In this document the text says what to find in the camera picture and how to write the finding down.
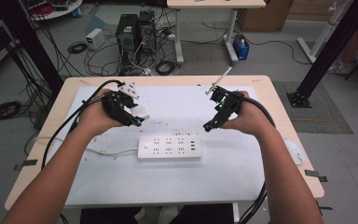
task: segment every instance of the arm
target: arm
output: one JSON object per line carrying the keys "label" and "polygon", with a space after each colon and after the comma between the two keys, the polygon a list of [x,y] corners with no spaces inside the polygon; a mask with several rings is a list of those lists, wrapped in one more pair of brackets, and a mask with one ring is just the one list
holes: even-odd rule
{"label": "arm", "polygon": [[240,114],[223,124],[255,136],[263,159],[271,223],[323,223],[320,210],[280,133],[255,106],[241,103]]}
{"label": "arm", "polygon": [[[96,96],[109,90],[101,90]],[[56,223],[86,146],[96,135],[121,124],[108,118],[101,103],[89,105],[45,168],[22,192],[3,223]]]}

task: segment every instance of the floor mat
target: floor mat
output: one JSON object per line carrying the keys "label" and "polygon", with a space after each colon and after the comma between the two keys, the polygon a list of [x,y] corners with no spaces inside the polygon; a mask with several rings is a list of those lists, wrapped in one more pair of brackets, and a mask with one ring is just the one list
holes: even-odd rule
{"label": "floor mat", "polygon": [[293,93],[300,82],[272,82],[298,133],[353,133],[322,83],[310,97],[311,108],[291,107],[286,93]]}

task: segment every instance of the desktop computer tower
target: desktop computer tower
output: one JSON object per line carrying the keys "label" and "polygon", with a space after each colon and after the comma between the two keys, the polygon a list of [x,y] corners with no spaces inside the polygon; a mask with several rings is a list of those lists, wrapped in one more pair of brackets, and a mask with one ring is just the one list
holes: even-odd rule
{"label": "desktop computer tower", "polygon": [[138,15],[121,15],[117,25],[116,39],[123,65],[138,64],[142,53]]}
{"label": "desktop computer tower", "polygon": [[145,53],[156,50],[155,11],[140,11],[139,26]]}

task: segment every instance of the forearm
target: forearm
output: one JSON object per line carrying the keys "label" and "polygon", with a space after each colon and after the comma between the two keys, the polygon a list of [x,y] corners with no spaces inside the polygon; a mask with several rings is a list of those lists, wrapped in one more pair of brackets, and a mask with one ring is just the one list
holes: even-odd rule
{"label": "forearm", "polygon": [[310,189],[274,128],[257,137],[272,223],[323,223]]}
{"label": "forearm", "polygon": [[91,136],[74,129],[13,204],[4,223],[56,223],[90,140]]}

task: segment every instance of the white power strip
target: white power strip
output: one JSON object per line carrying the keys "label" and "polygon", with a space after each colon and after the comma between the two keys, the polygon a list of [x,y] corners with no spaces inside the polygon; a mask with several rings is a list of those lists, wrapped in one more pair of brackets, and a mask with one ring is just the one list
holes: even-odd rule
{"label": "white power strip", "polygon": [[139,139],[140,160],[188,161],[201,157],[201,138],[197,135],[149,135]]}

